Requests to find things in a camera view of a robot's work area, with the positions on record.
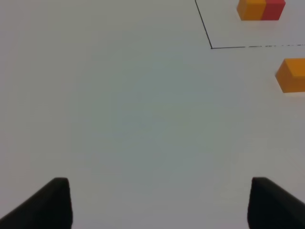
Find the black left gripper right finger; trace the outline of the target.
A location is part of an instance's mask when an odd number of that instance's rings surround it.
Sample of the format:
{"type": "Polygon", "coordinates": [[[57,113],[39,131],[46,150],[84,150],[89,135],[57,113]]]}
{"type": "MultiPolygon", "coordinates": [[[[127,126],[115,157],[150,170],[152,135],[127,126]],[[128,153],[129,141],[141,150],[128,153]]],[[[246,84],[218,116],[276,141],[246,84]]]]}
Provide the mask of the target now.
{"type": "Polygon", "coordinates": [[[303,229],[305,204],[270,179],[254,177],[247,222],[251,229],[303,229]]]}

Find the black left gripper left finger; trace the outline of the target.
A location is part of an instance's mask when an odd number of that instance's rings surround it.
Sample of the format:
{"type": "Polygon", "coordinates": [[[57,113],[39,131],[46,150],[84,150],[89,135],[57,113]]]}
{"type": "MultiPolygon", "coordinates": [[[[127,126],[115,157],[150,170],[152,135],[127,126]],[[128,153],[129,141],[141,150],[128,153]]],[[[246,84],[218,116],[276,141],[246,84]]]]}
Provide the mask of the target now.
{"type": "Polygon", "coordinates": [[[0,219],[2,229],[71,229],[69,180],[56,177],[0,219]]]}

